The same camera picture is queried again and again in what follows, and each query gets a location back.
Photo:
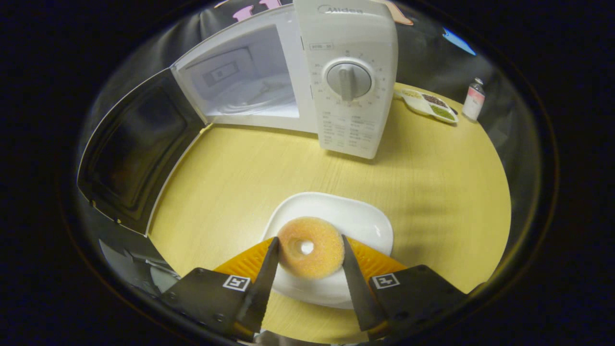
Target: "glass bottle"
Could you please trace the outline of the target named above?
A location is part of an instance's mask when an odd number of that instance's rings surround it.
[[[474,83],[470,84],[467,90],[466,101],[463,104],[461,113],[476,121],[484,102],[485,90],[483,90],[483,81],[480,78],[474,78]]]

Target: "plate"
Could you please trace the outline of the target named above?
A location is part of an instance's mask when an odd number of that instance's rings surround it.
[[[427,95],[409,88],[395,91],[394,94],[397,100],[403,100],[416,113],[421,115],[431,115],[444,123],[453,124],[459,122],[459,118],[457,118],[454,111],[446,104],[446,102],[436,96]],[[443,116],[446,114],[438,114],[442,112],[448,113],[450,117]]]
[[[276,236],[288,221],[303,216],[326,220],[341,234],[385,255],[391,254],[393,228],[380,209],[365,202],[319,192],[298,193],[282,202],[269,219],[262,241]],[[278,265],[272,289],[303,302],[352,309],[343,268],[320,280],[306,280],[293,276]]]

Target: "knob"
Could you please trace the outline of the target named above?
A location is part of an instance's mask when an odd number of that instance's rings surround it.
[[[344,101],[365,95],[371,87],[370,74],[353,63],[340,63],[327,73],[327,83]]]

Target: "bottle label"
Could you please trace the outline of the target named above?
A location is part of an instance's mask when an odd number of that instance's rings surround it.
[[[472,120],[478,119],[480,109],[483,108],[485,96],[473,88],[468,88],[466,101],[463,104],[461,112]]]

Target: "wood grain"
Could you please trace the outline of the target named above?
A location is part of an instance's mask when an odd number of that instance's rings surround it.
[[[457,125],[417,115],[394,100],[373,160],[323,150],[315,134],[212,126],[170,178],[153,218],[152,242],[180,275],[215,268],[259,242],[274,209],[289,196],[331,193],[388,216],[393,258],[426,264],[469,292],[490,277],[504,251],[508,184],[482,127],[461,115],[460,104],[436,96],[459,112]],[[263,328],[311,342],[367,339],[352,310],[275,292]]]

